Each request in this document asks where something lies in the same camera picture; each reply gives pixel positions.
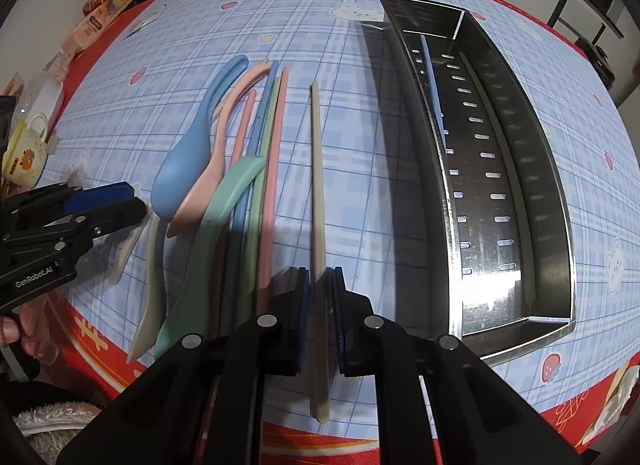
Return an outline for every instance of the cup handle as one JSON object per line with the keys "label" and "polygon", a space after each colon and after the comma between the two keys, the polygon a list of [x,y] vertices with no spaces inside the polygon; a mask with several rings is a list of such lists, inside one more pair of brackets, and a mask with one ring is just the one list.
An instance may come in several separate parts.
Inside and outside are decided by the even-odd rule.
{"label": "cup handle", "polygon": [[28,119],[26,121],[27,127],[29,129],[31,129],[31,124],[33,124],[33,121],[35,119],[41,119],[42,120],[42,132],[40,133],[40,138],[44,142],[45,139],[47,138],[47,126],[49,125],[49,121],[47,121],[47,117],[44,114],[36,113],[33,117],[31,117],[31,119]]}

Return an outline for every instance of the beige chopstick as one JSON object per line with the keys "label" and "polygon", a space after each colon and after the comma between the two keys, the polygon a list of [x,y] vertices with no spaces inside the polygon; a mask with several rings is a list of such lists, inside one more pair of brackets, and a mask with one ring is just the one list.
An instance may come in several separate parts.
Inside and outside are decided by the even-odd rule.
{"label": "beige chopstick", "polygon": [[324,184],[322,182],[322,124],[318,81],[311,85],[312,146],[312,264],[314,301],[315,383],[312,415],[320,423],[329,421],[329,338],[326,297],[326,248],[324,241]]}

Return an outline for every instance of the hand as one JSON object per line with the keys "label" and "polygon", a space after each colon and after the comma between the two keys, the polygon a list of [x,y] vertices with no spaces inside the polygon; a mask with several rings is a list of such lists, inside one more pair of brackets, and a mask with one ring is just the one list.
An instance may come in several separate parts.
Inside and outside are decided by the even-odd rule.
{"label": "hand", "polygon": [[43,364],[52,364],[58,356],[58,345],[49,336],[49,322],[44,309],[47,298],[38,296],[26,302],[20,309],[20,326],[10,317],[0,315],[0,345],[18,340],[27,355],[36,357]]}

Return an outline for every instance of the white bear face pattern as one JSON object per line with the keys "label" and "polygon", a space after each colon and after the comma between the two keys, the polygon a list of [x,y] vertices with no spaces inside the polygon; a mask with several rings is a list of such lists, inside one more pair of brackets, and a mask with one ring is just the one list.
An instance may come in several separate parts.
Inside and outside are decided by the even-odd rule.
{"label": "white bear face pattern", "polygon": [[622,273],[625,270],[625,254],[620,247],[619,239],[616,239],[613,252],[607,254],[606,267],[609,291],[614,293],[622,282]]}
{"label": "white bear face pattern", "polygon": [[384,10],[363,8],[356,3],[340,3],[331,11],[331,15],[347,21],[384,21],[385,19]]}

